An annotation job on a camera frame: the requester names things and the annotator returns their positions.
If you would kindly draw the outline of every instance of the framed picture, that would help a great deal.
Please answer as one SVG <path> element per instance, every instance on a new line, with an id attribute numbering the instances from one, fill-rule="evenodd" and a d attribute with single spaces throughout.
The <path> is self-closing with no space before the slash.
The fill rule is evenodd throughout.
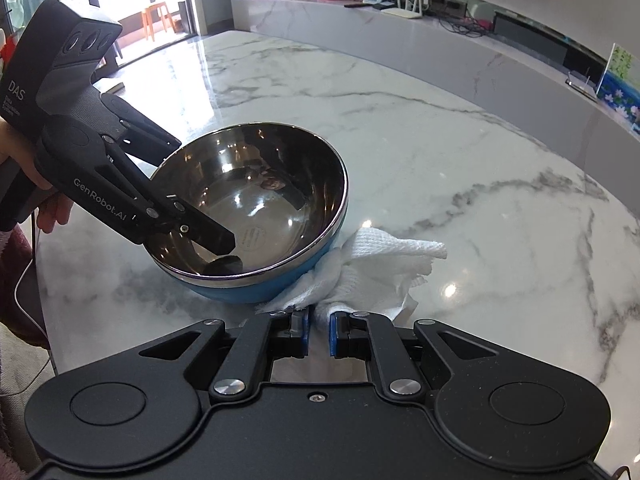
<path id="1" fill-rule="evenodd" d="M 640 134 L 640 59 L 614 44 L 597 95 Z"/>

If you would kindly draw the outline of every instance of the human hand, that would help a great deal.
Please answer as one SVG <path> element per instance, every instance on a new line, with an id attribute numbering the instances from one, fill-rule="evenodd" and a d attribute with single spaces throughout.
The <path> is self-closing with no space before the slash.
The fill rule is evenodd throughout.
<path id="1" fill-rule="evenodd" d="M 33 145 L 9 123 L 0 118 L 0 164 L 8 158 L 12 158 L 36 186 L 40 189 L 51 189 L 51 184 L 38 173 L 33 165 L 34 152 Z M 65 225 L 69 222 L 73 204 L 62 193 L 50 196 L 38 208 L 38 227 L 44 232 L 50 233 L 56 223 Z"/>

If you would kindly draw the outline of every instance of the blue bowl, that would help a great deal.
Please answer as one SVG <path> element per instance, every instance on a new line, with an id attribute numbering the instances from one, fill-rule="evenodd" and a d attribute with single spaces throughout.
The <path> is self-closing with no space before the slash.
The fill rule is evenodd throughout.
<path id="1" fill-rule="evenodd" d="M 223 258 L 170 232 L 149 238 L 146 250 L 185 286 L 228 303 L 269 301 L 294 283 L 331 248 L 347 210 L 348 178 L 338 153 L 286 124 L 206 134 L 151 178 L 233 232 L 236 248 Z"/>

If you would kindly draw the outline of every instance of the white cloth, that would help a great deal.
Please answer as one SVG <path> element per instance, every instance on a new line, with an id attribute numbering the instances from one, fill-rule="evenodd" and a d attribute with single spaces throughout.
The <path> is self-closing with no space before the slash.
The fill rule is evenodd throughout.
<path id="1" fill-rule="evenodd" d="M 361 228 L 258 310 L 299 310 L 316 304 L 316 325 L 326 325 L 337 311 L 364 310 L 394 320 L 401 312 L 414 311 L 417 301 L 410 289 L 426 282 L 434 258 L 446 257 L 441 243 L 402 240 L 380 229 Z"/>

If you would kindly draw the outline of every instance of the black cable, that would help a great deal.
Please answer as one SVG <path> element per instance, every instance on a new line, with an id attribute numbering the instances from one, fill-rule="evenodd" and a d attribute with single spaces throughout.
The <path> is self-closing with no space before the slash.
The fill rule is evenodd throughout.
<path id="1" fill-rule="evenodd" d="M 478 20 L 467 16 L 466 11 L 464 18 L 452 16 L 446 12 L 434 12 L 433 10 L 431 10 L 431 14 L 438 19 L 442 28 L 453 34 L 468 38 L 482 38 L 489 33 L 489 30 L 483 27 Z"/>
<path id="2" fill-rule="evenodd" d="M 631 480 L 631 471 L 629 471 L 629 468 L 626 465 L 623 465 L 622 467 L 618 468 L 616 472 L 613 473 L 611 480 L 620 480 L 624 473 L 626 473 L 629 476 L 629 480 Z"/>

